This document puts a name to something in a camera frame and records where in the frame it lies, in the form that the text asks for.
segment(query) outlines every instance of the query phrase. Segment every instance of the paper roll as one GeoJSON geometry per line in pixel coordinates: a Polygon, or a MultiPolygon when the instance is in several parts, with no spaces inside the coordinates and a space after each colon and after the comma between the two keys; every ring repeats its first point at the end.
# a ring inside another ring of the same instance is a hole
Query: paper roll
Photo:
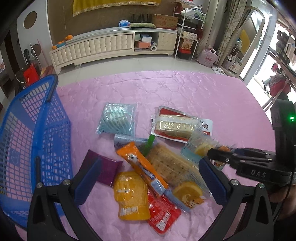
{"type": "Polygon", "coordinates": [[[150,50],[154,52],[157,50],[157,47],[155,45],[151,44],[150,50]]]}

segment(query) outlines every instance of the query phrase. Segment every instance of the yellow cloth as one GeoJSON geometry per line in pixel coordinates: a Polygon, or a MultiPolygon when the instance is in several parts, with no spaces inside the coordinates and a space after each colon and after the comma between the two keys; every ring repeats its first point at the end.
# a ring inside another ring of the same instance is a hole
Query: yellow cloth
{"type": "Polygon", "coordinates": [[[155,5],[158,6],[161,0],[74,0],[73,16],[98,8],[123,6],[123,5],[155,5]]]}
{"type": "Polygon", "coordinates": [[[242,48],[241,48],[241,52],[243,54],[245,54],[247,52],[247,50],[249,49],[250,46],[250,39],[249,36],[247,35],[246,31],[243,29],[240,39],[242,41],[242,48]]]}

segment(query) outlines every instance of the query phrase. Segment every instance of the purple snack package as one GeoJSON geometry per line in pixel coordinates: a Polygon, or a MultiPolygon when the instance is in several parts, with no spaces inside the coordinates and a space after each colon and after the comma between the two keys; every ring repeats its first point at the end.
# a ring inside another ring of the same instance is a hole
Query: purple snack package
{"type": "Polygon", "coordinates": [[[115,161],[105,156],[99,155],[92,150],[88,150],[81,167],[86,165],[90,160],[101,159],[101,174],[98,176],[97,182],[106,184],[110,187],[113,187],[114,178],[118,172],[118,170],[122,166],[122,161],[115,161]]]}

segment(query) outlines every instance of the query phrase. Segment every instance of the cable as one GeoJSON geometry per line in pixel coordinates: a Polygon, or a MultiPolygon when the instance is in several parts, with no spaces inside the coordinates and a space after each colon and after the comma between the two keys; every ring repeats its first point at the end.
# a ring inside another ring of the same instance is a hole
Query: cable
{"type": "Polygon", "coordinates": [[[278,218],[280,212],[281,212],[282,209],[283,209],[283,205],[284,205],[286,199],[288,198],[288,196],[289,196],[289,194],[290,194],[290,190],[291,190],[291,187],[292,187],[292,182],[293,182],[294,173],[295,173],[295,167],[294,167],[294,169],[293,169],[293,171],[292,171],[291,180],[290,180],[290,184],[289,184],[289,188],[288,188],[287,194],[286,194],[286,196],[285,196],[285,198],[284,198],[284,200],[283,200],[283,202],[282,202],[282,204],[281,204],[280,209],[277,211],[276,215],[274,216],[274,219],[273,219],[274,222],[275,222],[275,220],[278,218]]]}

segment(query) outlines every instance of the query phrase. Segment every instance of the snack package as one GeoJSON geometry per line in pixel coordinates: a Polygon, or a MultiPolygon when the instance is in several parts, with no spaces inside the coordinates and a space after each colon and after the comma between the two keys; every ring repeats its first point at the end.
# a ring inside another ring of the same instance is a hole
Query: snack package
{"type": "Polygon", "coordinates": [[[155,136],[150,135],[149,139],[147,138],[138,138],[138,137],[132,137],[128,135],[120,135],[116,134],[114,136],[114,148],[115,150],[118,150],[125,145],[127,145],[130,142],[134,142],[135,146],[139,149],[139,151],[143,154],[143,156],[146,155],[146,149],[150,148],[150,145],[155,145],[155,136]]]}
{"type": "Polygon", "coordinates": [[[203,190],[206,198],[211,196],[197,166],[164,144],[157,143],[146,158],[171,188],[177,187],[182,182],[192,181],[203,190]]]}
{"type": "Polygon", "coordinates": [[[114,198],[119,203],[118,217],[122,220],[150,218],[148,187],[135,172],[121,172],[115,178],[114,198]]]}
{"type": "MultiPolygon", "coordinates": [[[[221,145],[212,137],[196,129],[192,133],[188,142],[182,148],[181,154],[184,155],[187,159],[198,164],[201,158],[207,156],[207,152],[212,148],[217,148],[224,151],[231,151],[229,147],[221,145]]],[[[225,163],[219,161],[213,161],[213,164],[218,170],[222,170],[225,166],[225,163]]]]}
{"type": "Polygon", "coordinates": [[[151,134],[155,136],[186,143],[195,129],[211,135],[213,122],[165,106],[152,115],[151,134]]]}
{"type": "Polygon", "coordinates": [[[190,212],[190,208],[187,207],[177,197],[175,197],[174,194],[172,193],[172,190],[170,190],[170,189],[165,190],[164,195],[168,200],[170,200],[170,202],[172,202],[174,205],[176,205],[176,207],[178,207],[180,210],[183,210],[184,212],[187,212],[187,213],[190,212]]]}
{"type": "Polygon", "coordinates": [[[164,234],[181,215],[181,210],[164,196],[157,199],[149,189],[148,201],[151,217],[147,222],[156,232],[164,234]]]}
{"type": "Polygon", "coordinates": [[[103,108],[96,133],[106,132],[134,136],[135,112],[135,104],[107,103],[103,108]]]}
{"type": "Polygon", "coordinates": [[[97,160],[97,159],[100,159],[102,162],[101,173],[98,176],[97,181],[105,185],[108,185],[110,187],[113,187],[114,178],[118,170],[121,168],[123,162],[112,160],[105,156],[99,155],[92,150],[88,150],[80,168],[82,168],[91,160],[97,160]]]}
{"type": "Polygon", "coordinates": [[[134,168],[134,170],[141,175],[157,197],[163,195],[164,191],[168,188],[167,183],[140,153],[134,142],[117,150],[116,153],[122,156],[134,168]]]}
{"type": "Polygon", "coordinates": [[[192,181],[180,183],[173,190],[173,195],[189,208],[196,207],[203,203],[205,199],[201,188],[192,181]]]}

